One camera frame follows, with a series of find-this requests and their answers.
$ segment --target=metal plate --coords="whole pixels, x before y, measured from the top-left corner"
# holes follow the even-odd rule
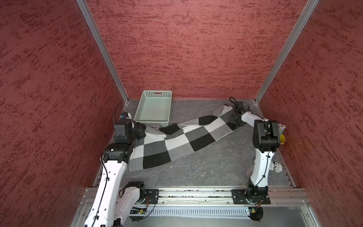
[[[245,197],[245,189],[232,189],[232,199],[234,204],[253,204],[249,201],[247,201]],[[256,199],[255,205],[259,205],[261,201],[261,204],[271,204],[270,198],[268,195],[266,196],[259,196],[258,199]]]
[[[146,196],[149,196],[149,204],[157,204],[159,200],[159,189],[145,189]]]

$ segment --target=metal bracket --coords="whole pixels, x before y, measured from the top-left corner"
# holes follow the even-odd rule
[[[279,56],[277,57],[274,65],[271,68],[270,73],[266,77],[265,82],[262,84],[258,94],[256,95],[255,102],[258,104],[267,88],[269,87],[271,81],[275,77],[277,71],[279,70],[280,66],[284,62],[286,56],[290,52],[291,48],[293,47],[295,41],[299,37],[299,34],[303,30],[304,26],[306,25],[308,19],[310,18],[311,14],[313,13],[316,5],[319,3],[319,0],[308,0],[305,8],[302,10],[299,19],[296,21],[294,28],[292,29],[289,37],[287,38],[284,47],[282,48]]]
[[[157,204],[159,200],[159,189],[146,189],[145,190],[146,195],[145,196],[154,196],[155,202],[152,198],[149,197],[149,204]]]
[[[115,84],[118,88],[118,90],[121,93],[122,99],[124,102],[128,102],[129,97],[126,94],[126,90],[121,82],[121,79],[117,73],[116,67],[112,62],[111,56],[107,50],[107,47],[102,39],[102,36],[96,26],[96,22],[93,19],[92,13],[87,5],[86,0],[76,0],[77,4],[83,14],[83,17],[86,20],[86,23],[89,27],[89,29],[91,30],[91,33],[93,35],[94,40],[96,41],[96,44],[106,62],[107,67],[109,68],[109,71],[115,81]]]
[[[271,204],[270,197],[268,195],[259,195],[255,196],[255,199],[253,199],[253,202],[250,202],[247,200],[247,197],[245,196],[245,189],[232,189],[232,199],[233,204],[253,204],[253,202],[256,205],[261,204]]]

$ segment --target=light green basket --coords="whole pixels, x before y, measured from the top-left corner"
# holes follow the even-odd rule
[[[172,91],[144,90],[134,120],[141,123],[169,125]]]

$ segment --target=red textured wall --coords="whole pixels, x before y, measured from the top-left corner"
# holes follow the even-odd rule
[[[363,226],[363,2],[320,0],[260,107],[325,227]]]
[[[75,0],[0,3],[0,226],[68,227],[121,97]]]
[[[88,0],[128,95],[255,98],[306,0]]]

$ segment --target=ventilation grille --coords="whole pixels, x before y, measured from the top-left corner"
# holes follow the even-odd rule
[[[248,218],[248,207],[155,207],[150,216],[185,216],[185,217],[236,217]]]
[[[138,110],[140,108],[140,110],[142,110],[143,106],[144,106],[144,103],[145,103],[145,96],[141,96],[141,99],[140,99],[140,102],[139,102],[139,106],[138,106]],[[140,119],[140,116],[141,116],[141,111],[137,111],[136,112],[136,116],[134,117],[134,120],[137,121]]]
[[[145,96],[146,97],[164,97],[164,98],[170,98],[171,97],[171,92],[170,91],[165,91],[165,92],[158,92],[158,91],[145,91]]]

